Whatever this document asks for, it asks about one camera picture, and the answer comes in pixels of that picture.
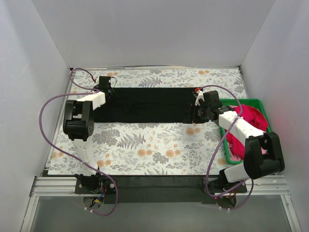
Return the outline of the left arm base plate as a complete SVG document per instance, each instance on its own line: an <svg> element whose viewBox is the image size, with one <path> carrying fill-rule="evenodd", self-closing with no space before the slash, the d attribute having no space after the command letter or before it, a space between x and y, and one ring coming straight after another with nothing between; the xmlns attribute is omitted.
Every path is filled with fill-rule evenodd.
<svg viewBox="0 0 309 232"><path fill-rule="evenodd" d="M109 178L96 174L91 176L75 175L75 194L115 194L117 180L113 183Z"/></svg>

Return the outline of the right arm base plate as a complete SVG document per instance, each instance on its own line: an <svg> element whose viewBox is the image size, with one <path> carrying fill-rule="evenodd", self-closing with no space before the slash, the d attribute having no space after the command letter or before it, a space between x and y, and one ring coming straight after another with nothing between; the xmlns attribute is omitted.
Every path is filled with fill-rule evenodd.
<svg viewBox="0 0 309 232"><path fill-rule="evenodd" d="M224 191L228 191L230 188L233 188L236 183L227 183L227 184L221 184L219 183L218 176L217 175L210 175L207 181L207 186L210 194L216 194L216 193L222 193ZM198 186L201 188L201 190L206 193L206 178L203 177L198 181ZM229 191L228 195L231 194L233 195L234 193L247 193L247 187L246 184L242 184L238 186L236 189Z"/></svg>

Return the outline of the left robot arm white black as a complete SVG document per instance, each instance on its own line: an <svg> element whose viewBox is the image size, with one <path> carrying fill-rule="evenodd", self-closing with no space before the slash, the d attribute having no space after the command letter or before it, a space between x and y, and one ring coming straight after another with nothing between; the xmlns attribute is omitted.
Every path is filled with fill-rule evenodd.
<svg viewBox="0 0 309 232"><path fill-rule="evenodd" d="M99 76L96 79L98 93L86 95L65 104L63 131L71 140L76 157L80 159L80 175L95 175L98 165L94 159L90 136L94 132L94 111L104 105L112 96L111 78Z"/></svg>

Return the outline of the black t shirt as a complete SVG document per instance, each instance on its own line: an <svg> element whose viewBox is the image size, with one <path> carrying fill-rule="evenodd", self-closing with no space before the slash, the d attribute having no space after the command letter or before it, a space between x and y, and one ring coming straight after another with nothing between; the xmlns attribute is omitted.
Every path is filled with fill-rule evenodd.
<svg viewBox="0 0 309 232"><path fill-rule="evenodd" d="M94 110L97 123L182 123L195 87L118 87Z"/></svg>

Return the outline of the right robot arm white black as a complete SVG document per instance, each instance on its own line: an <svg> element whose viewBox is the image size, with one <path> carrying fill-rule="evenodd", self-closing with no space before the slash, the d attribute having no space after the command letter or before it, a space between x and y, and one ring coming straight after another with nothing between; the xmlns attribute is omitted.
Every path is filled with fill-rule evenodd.
<svg viewBox="0 0 309 232"><path fill-rule="evenodd" d="M207 186L229 192L241 181L258 179L276 174L285 169L285 162L279 136L275 132L258 129L242 117L244 105L238 107L223 105L217 91L205 92L195 89L195 103L189 104L186 124L212 121L226 130L222 141L228 135L234 136L244 146L244 160L241 164L225 168Z"/></svg>

